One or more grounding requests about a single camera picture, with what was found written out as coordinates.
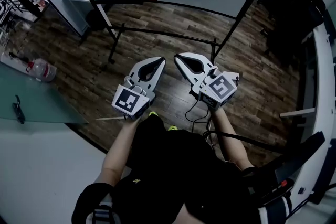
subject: curved white desk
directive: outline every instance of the curved white desk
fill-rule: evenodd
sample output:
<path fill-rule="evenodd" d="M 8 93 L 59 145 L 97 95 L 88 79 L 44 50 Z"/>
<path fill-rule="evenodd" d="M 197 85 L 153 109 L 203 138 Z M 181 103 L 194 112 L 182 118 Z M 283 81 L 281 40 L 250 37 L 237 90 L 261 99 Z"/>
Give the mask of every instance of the curved white desk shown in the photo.
<path fill-rule="evenodd" d="M 335 75 L 331 47 L 325 28 L 324 24 L 322 24 L 313 30 L 317 59 L 318 88 L 316 107 L 314 109 L 316 118 L 312 134 L 322 131 L 326 141 L 301 168 L 294 187 L 291 190 L 290 199 L 293 209 L 311 194 L 321 172 L 332 136 L 335 113 Z M 284 114 L 285 116 L 290 116 L 289 114 L 292 114 L 292 116 L 301 115 L 301 113 L 297 114 L 297 112 L 283 113 L 280 116 L 284 116 Z M 303 194 L 298 194 L 300 188 L 306 189 Z"/>

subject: whiteboard stand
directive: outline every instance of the whiteboard stand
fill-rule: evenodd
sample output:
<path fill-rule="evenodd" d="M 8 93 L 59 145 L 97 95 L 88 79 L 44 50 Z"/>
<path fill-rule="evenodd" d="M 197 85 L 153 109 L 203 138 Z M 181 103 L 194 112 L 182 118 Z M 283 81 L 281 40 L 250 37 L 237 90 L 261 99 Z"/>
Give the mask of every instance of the whiteboard stand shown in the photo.
<path fill-rule="evenodd" d="M 253 0 L 245 0 L 242 8 L 240 9 L 240 11 L 239 11 L 239 13 L 236 17 L 231 16 L 231 15 L 227 15 L 227 14 L 224 14 L 224 13 L 221 13 L 221 12 L 217 12 L 215 10 L 210 10 L 210 9 L 207 9 L 207 8 L 202 8 L 202 7 L 192 6 L 192 5 L 185 5 L 185 4 L 181 4 L 181 3 L 175 3 L 175 2 L 158 1 L 158 0 L 90 0 L 90 2 L 93 5 L 94 9 L 99 14 L 101 14 L 101 16 L 104 20 L 106 29 L 114 40 L 114 44 L 112 45 L 110 56 L 109 56 L 109 59 L 108 59 L 108 61 L 110 63 L 114 63 L 114 60 L 112 59 L 112 57 L 113 57 L 113 54 L 115 52 L 115 48 L 118 44 L 118 40 L 119 40 L 121 34 L 125 31 L 137 31 L 137 32 L 143 32 L 143 33 L 164 35 L 164 36 L 183 38 L 183 39 L 188 39 L 188 40 L 192 40 L 192 41 L 197 41 L 197 42 L 202 42 L 202 43 L 205 43 L 205 44 L 209 44 L 212 47 L 211 62 L 214 62 L 216 56 L 219 54 L 221 49 L 227 43 L 227 41 L 229 40 L 232 33 L 234 32 L 236 27 L 239 25 L 241 19 L 245 16 L 245 14 L 246 14 L 247 10 L 249 9 L 250 5 L 252 4 Z M 231 19 L 235 19 L 236 21 L 232 25 L 231 29 L 229 30 L 229 32 L 226 35 L 223 42 L 222 43 L 217 43 L 216 39 L 214 39 L 213 41 L 210 41 L 210 40 L 199 39 L 199 38 L 195 38 L 195 37 L 179 35 L 179 34 L 164 32 L 164 31 L 156 31 L 156 30 L 149 30 L 149 29 L 142 29 L 142 28 L 130 28 L 130 27 L 125 27 L 124 24 L 122 24 L 122 26 L 112 26 L 108 17 L 107 17 L 107 15 L 106 15 L 106 13 L 105 13 L 105 11 L 103 10 L 103 8 L 101 6 L 101 5 L 104 5 L 104 4 L 110 4 L 110 5 L 113 5 L 113 4 L 138 4 L 139 5 L 140 4 L 140 5 L 142 5 L 145 2 L 170 4 L 170 5 L 177 5 L 177 6 L 194 8 L 194 9 L 200 9 L 200 10 L 203 10 L 203 11 L 207 11 L 207 12 L 211 12 L 211 13 L 215 13 L 215 14 L 220 14 L 222 16 L 225 16 L 225 17 L 228 17 L 228 18 L 231 18 Z"/>

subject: black metal frame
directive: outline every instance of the black metal frame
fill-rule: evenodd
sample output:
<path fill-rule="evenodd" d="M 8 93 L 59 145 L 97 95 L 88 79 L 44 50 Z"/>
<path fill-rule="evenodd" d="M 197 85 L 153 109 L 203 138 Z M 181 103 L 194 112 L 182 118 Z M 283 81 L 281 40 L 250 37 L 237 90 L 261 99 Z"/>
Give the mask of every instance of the black metal frame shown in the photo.
<path fill-rule="evenodd" d="M 110 55 L 109 55 L 109 58 L 108 58 L 108 61 L 110 63 L 114 63 L 114 60 L 112 59 L 112 56 L 115 52 L 115 48 L 118 44 L 118 41 L 119 41 L 119 38 L 120 38 L 121 34 L 125 31 L 137 31 L 137 32 L 143 32 L 143 33 L 151 33 L 151 34 L 158 34 L 158 35 L 164 35 L 164 36 L 170 36 L 170 37 L 184 38 L 184 39 L 188 39 L 188 40 L 192 40 L 192 41 L 197 41 L 197 42 L 202 42 L 202 43 L 209 44 L 212 47 L 211 62 L 214 62 L 215 58 L 217 57 L 217 55 L 219 54 L 221 49 L 227 43 L 227 41 L 229 40 L 229 38 L 232 35 L 232 33 L 234 32 L 234 30 L 237 28 L 240 21 L 245 16 L 245 13 L 249 9 L 253 0 L 246 0 L 245 1 L 242 8 L 240 9 L 237 17 L 227 15 L 227 14 L 224 14 L 224 13 L 219 13 L 219 12 L 216 12 L 214 10 L 209 10 L 209 9 L 205 9 L 205 8 L 200 8 L 200 7 L 190 6 L 190 5 L 184 5 L 184 4 L 179 4 L 179 3 L 165 2 L 165 1 L 154 1 L 154 0 L 90 0 L 90 2 L 93 5 L 94 9 L 99 14 L 101 14 L 101 13 L 98 9 L 98 6 L 97 6 L 98 4 L 143 4 L 144 2 L 153 2 L 153 3 L 162 3 L 162 4 L 170 4 L 170 5 L 177 5 L 177 6 L 195 8 L 195 9 L 211 12 L 211 13 L 214 13 L 214 14 L 220 14 L 222 16 L 225 16 L 225 17 L 228 17 L 228 18 L 231 18 L 231 19 L 235 19 L 236 20 L 235 23 L 232 25 L 230 31 L 228 32 L 228 34 L 224 38 L 223 42 L 221 44 L 219 44 L 219 43 L 216 42 L 216 39 L 214 39 L 214 41 L 209 41 L 209 40 L 205 40 L 205 39 L 199 39 L 199 38 L 194 38 L 194 37 L 189 37 L 189 36 L 164 32 L 164 31 L 156 31 L 156 30 L 149 30 L 149 29 L 142 29 L 142 28 L 130 28 L 130 27 L 125 27 L 125 24 L 122 24 L 122 26 L 109 26 L 107 24 L 107 22 L 105 21 L 105 19 L 103 18 L 103 15 L 101 14 L 101 17 L 105 22 L 106 29 L 108 30 L 109 34 L 111 35 L 111 37 L 114 40 L 114 44 L 111 48 L 111 52 L 110 52 Z M 112 32 L 112 29 L 118 29 L 119 30 L 117 36 L 114 35 L 114 33 Z"/>

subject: person's right arm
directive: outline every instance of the person's right arm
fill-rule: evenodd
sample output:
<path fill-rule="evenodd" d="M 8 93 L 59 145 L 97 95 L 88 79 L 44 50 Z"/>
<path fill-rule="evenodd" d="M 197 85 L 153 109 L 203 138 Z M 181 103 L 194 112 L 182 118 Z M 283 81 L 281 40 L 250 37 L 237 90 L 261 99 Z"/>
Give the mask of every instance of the person's right arm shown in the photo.
<path fill-rule="evenodd" d="M 217 111 L 211 111 L 211 115 L 217 131 L 228 134 L 236 134 L 222 108 L 219 108 Z M 242 171 L 246 168 L 253 167 L 240 140 L 222 135 L 217 135 L 217 137 L 226 160 L 235 163 Z"/>

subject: person's left arm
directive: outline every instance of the person's left arm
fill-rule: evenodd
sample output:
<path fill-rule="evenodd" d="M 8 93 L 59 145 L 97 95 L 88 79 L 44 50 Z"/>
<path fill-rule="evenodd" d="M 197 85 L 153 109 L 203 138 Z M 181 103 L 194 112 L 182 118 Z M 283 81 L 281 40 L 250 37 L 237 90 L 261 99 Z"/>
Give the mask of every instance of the person's left arm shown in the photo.
<path fill-rule="evenodd" d="M 95 183 L 107 183 L 114 187 L 120 181 L 139 120 L 140 118 L 136 121 L 127 120 L 124 123 L 103 161 L 101 172 Z"/>

